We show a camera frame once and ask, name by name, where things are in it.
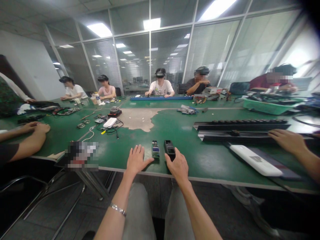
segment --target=gray floor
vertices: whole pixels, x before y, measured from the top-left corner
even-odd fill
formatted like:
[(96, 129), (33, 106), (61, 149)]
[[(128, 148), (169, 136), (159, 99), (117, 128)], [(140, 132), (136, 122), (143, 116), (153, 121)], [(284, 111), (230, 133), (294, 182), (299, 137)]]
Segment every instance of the gray floor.
[[(104, 182), (107, 172), (97, 173)], [(93, 193), (86, 189), (74, 208), (69, 219), (60, 231), (58, 240), (81, 240), (87, 231), (96, 231), (110, 204), (123, 174), (117, 173), (111, 188), (111, 197), (98, 201)], [(65, 174), (51, 190), (79, 181), (75, 173)], [(165, 218), (172, 189), (171, 179), (138, 175), (136, 182), (146, 187), (153, 217)], [(225, 240), (231, 239), (273, 239), (254, 223), (250, 213), (233, 197), (231, 192), (219, 184), (192, 182), (194, 191), (201, 204), (213, 220)], [(82, 183), (56, 193), (32, 212), (26, 220), (19, 220), (4, 239), (8, 240), (47, 240), (51, 239), (64, 217), (81, 193)], [(285, 239), (305, 239), (305, 235), (284, 232)]]

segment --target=plastic basket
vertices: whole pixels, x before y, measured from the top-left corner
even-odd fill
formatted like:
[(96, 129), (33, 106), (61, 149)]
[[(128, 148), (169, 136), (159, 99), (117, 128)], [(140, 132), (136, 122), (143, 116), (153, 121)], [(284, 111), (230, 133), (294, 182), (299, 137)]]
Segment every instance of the plastic basket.
[[(294, 98), (294, 100), (297, 102), (303, 101), (302, 99), (298, 99), (298, 98)], [(285, 111), (288, 111), (291, 108), (298, 106), (299, 104), (300, 103), (296, 103), (294, 105), (279, 105), (279, 104), (274, 104), (274, 103), (254, 101), (254, 100), (250, 100), (250, 99), (245, 99), (243, 101), (244, 108), (254, 109), (259, 112), (265, 112), (265, 113), (274, 114), (274, 115), (280, 115), (280, 114), (284, 113)]]

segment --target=gray pants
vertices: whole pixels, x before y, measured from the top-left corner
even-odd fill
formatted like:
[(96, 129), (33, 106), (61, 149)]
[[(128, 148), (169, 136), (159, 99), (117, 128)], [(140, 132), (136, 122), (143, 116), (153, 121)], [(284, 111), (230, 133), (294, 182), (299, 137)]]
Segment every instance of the gray pants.
[[(122, 239), (156, 240), (148, 194), (141, 183), (133, 183), (130, 189)], [(164, 239), (195, 239), (187, 206), (178, 186), (173, 188), (170, 196), (165, 219)]]

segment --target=long blue device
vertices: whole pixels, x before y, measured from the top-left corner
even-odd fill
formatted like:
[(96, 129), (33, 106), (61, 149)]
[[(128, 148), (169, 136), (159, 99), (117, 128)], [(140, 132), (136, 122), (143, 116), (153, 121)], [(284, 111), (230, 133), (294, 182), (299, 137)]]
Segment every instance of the long blue device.
[(193, 96), (183, 96), (183, 97), (131, 97), (131, 101), (143, 101), (143, 100), (191, 100)]

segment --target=bracelet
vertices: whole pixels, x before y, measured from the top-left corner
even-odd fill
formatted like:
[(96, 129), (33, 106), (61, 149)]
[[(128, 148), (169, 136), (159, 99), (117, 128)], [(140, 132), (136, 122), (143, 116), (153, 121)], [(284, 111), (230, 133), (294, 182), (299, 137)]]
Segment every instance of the bracelet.
[(117, 205), (115, 205), (114, 203), (111, 202), (110, 207), (113, 208), (114, 210), (120, 212), (124, 217), (127, 216), (127, 213), (123, 209), (121, 209)]

